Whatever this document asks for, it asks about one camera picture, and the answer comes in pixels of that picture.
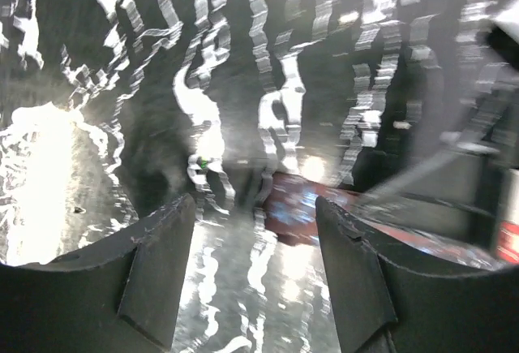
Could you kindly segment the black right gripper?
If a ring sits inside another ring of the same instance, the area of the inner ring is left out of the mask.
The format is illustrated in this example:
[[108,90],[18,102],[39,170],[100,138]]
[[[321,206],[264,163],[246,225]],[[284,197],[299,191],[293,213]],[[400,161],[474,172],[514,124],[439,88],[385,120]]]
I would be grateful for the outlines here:
[[391,177],[355,202],[359,221],[465,266],[518,262],[518,172],[492,144],[466,142]]

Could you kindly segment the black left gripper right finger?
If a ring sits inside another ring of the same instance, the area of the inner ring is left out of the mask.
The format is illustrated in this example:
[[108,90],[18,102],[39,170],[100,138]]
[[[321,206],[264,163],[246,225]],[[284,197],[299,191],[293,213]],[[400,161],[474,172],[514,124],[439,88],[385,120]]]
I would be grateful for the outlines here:
[[518,269],[455,264],[400,242],[333,202],[315,203],[344,352],[515,352]]

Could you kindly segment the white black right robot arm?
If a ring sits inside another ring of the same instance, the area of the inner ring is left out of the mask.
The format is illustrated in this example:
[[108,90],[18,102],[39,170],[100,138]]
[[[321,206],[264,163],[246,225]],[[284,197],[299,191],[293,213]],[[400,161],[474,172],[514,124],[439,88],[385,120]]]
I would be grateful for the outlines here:
[[478,33],[487,64],[466,105],[427,95],[410,168],[371,189],[353,215],[416,269],[497,270],[518,262],[518,4]]

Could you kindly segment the brown tie with blue flowers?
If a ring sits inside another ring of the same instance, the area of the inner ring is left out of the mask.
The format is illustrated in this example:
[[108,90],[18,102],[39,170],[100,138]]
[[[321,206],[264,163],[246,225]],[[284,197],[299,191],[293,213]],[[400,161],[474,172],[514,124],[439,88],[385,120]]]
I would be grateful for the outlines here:
[[[357,192],[324,186],[301,176],[276,173],[270,195],[263,204],[265,228],[290,246],[320,244],[315,221],[315,200],[325,197],[343,209],[351,209],[358,199]],[[468,243],[447,239],[424,231],[372,222],[371,226],[431,256],[476,269],[497,270],[502,261],[489,252]]]

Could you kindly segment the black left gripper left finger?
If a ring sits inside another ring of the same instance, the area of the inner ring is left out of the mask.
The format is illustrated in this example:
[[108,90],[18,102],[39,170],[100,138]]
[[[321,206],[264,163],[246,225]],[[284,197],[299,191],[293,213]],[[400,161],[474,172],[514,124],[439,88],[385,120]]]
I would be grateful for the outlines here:
[[184,195],[48,264],[3,265],[2,351],[169,351],[194,223]]

